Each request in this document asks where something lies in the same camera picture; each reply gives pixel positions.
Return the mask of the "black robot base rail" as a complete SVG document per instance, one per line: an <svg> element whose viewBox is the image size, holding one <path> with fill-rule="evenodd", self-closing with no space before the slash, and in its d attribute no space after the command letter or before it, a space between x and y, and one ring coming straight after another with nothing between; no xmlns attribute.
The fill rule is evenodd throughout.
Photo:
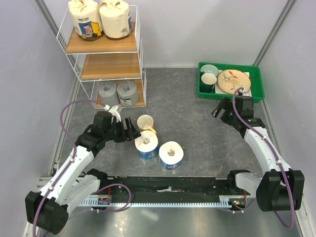
<svg viewBox="0 0 316 237"><path fill-rule="evenodd" d="M210 196L244 197L244 191L230 186L225 178L108 176L101 178L100 188L114 183L126 185L130 189L131 198L206 200Z"/></svg>

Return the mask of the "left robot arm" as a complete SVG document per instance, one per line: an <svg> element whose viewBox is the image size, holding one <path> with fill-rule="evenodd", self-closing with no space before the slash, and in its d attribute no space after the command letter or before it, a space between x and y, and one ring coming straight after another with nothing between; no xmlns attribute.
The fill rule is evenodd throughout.
<svg viewBox="0 0 316 237"><path fill-rule="evenodd" d="M53 178L38 192L30 191L25 197L27 221L34 228L54 235L60 233L69 215L86 197L108 190L108 181L100 173L88 173L77 183L83 169L107 142L122 143L140 136L129 117L121 120L118 112L98 112L93 123L77 138L73 150Z"/></svg>

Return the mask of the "beige paper roll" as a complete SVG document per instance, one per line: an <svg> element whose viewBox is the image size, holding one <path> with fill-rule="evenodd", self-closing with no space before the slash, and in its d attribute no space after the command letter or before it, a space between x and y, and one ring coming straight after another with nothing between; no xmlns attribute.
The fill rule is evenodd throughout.
<svg viewBox="0 0 316 237"><path fill-rule="evenodd" d="M120 40L132 32L129 4L123 0L102 0L99 13L106 37Z"/></svg>
<svg viewBox="0 0 316 237"><path fill-rule="evenodd" d="M94 41L103 34L99 5L94 0L71 0L68 2L77 35L85 41Z"/></svg>

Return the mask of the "white blue paper roll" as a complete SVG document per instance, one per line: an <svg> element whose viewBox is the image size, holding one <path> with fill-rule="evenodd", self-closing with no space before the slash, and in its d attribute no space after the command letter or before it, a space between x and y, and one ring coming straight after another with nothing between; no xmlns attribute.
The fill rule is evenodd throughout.
<svg viewBox="0 0 316 237"><path fill-rule="evenodd" d="M142 159L152 159L158 155L157 135L149 130L141 132L141 136L135 139L135 147Z"/></svg>
<svg viewBox="0 0 316 237"><path fill-rule="evenodd" d="M158 155L163 168L174 170L182 164L184 151L177 142L169 141L161 145Z"/></svg>

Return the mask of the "grey paper roll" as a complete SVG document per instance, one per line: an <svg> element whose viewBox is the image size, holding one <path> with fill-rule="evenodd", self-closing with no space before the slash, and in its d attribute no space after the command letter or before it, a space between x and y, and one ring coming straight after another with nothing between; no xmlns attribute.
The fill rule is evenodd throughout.
<svg viewBox="0 0 316 237"><path fill-rule="evenodd" d="M123 106L134 106L138 102L138 90L136 84L125 80L117 86L117 94Z"/></svg>
<svg viewBox="0 0 316 237"><path fill-rule="evenodd" d="M105 81L100 83L98 87L98 93L105 105L112 107L119 104L117 84L114 81Z"/></svg>

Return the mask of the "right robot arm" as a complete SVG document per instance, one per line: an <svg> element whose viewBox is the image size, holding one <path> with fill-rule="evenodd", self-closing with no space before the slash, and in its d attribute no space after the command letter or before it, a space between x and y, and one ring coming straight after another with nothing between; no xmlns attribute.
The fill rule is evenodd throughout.
<svg viewBox="0 0 316 237"><path fill-rule="evenodd" d="M238 194L243 189L256 196L259 208L264 211L299 210L302 203L305 177L293 170L272 144L263 121L254 117L253 98L236 96L235 100L223 97L212 111L223 123L234 127L253 150L264 174L256 178L246 171L238 171L226 182L227 191Z"/></svg>

